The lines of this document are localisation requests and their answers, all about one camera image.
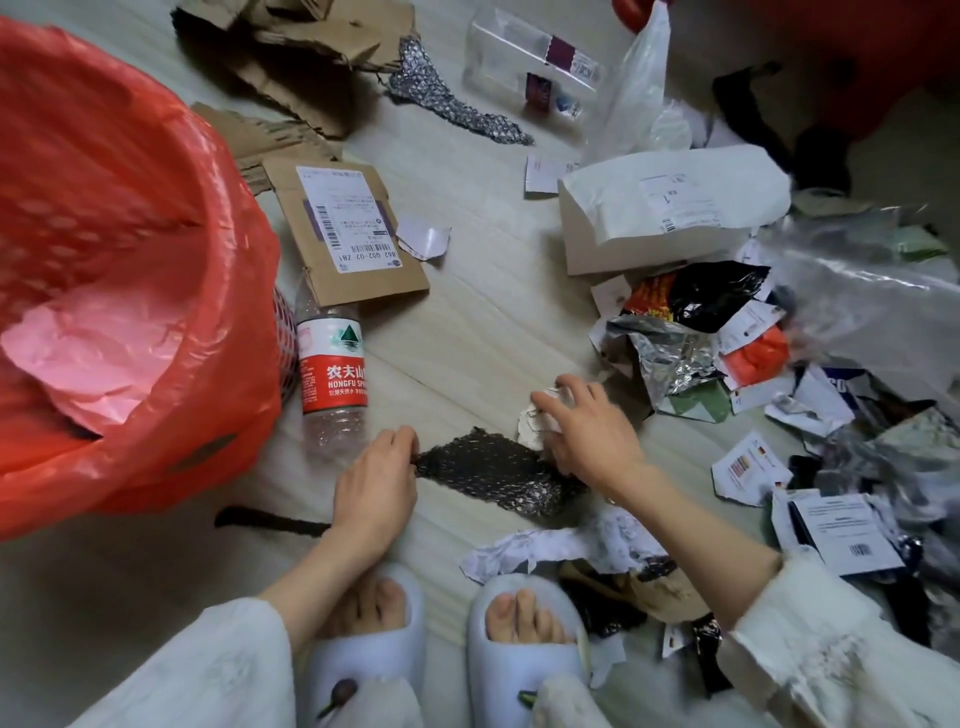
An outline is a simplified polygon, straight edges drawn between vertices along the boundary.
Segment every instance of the white sleeve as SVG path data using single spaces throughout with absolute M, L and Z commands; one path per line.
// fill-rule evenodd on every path
M 293 728 L 283 620 L 260 599 L 204 610 L 71 728 Z
M 786 559 L 717 662 L 755 708 L 789 728 L 948 728 L 960 719 L 960 665 L 895 632 L 879 605 L 807 556 Z

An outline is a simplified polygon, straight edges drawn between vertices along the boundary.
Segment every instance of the plastic bag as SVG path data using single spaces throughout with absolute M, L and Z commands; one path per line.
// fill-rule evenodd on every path
M 689 149 L 690 126 L 681 107 L 663 102 L 670 15 L 654 3 L 623 62 L 597 90 L 597 102 L 584 117 L 581 163 L 623 157 L 634 152 Z
M 279 412 L 279 245 L 224 142 L 140 71 L 6 18 L 0 100 L 0 330 L 172 236 L 196 235 L 204 266 L 176 355 L 100 439 L 0 356 L 0 537 L 240 474 Z

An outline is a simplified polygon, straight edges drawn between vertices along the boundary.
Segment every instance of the white slipper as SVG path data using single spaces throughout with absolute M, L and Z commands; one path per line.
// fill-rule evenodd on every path
M 341 680 L 357 685 L 373 680 L 403 678 L 417 697 L 423 689 L 426 661 L 426 617 L 423 591 L 417 577 L 399 564 L 381 564 L 375 574 L 393 579 L 407 597 L 407 625 L 390 632 L 320 640 L 298 680 L 298 725 L 317 724 L 317 715 L 330 702 L 330 692 Z
M 504 644 L 487 637 L 487 608 L 502 594 L 530 589 L 537 607 L 549 609 L 576 644 Z M 588 680 L 587 630 L 570 597 L 560 587 L 539 576 L 504 574 L 491 579 L 470 607 L 467 631 L 470 699 L 473 728 L 527 728 L 530 709 L 519 699 L 521 691 L 536 692 L 543 681 L 569 674 L 584 685 Z

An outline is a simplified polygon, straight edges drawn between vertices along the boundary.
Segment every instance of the red object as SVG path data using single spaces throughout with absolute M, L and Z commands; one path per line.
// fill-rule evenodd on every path
M 132 66 L 6 18 L 0 103 L 0 330 L 155 235 L 192 234 L 204 266 L 169 368 L 100 439 L 0 354 L 0 537 L 163 508 L 242 473 L 280 407 L 279 244 L 223 140 Z
M 746 387 L 778 375 L 788 358 L 790 348 L 787 346 L 786 336 L 780 327 L 771 326 L 760 338 L 726 354 L 723 361 L 736 383 Z

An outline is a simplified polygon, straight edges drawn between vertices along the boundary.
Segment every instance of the hand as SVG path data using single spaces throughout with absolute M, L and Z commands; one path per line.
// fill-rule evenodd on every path
M 417 484 L 413 455 L 420 451 L 409 425 L 383 430 L 337 478 L 333 528 L 348 535 L 374 562 L 399 537 L 414 512 Z
M 533 404 L 551 415 L 563 431 L 547 433 L 547 448 L 562 473 L 573 473 L 602 496 L 616 500 L 636 466 L 645 460 L 633 426 L 610 403 L 600 384 L 561 375 L 557 386 L 570 390 L 572 408 L 545 392 L 530 395 Z

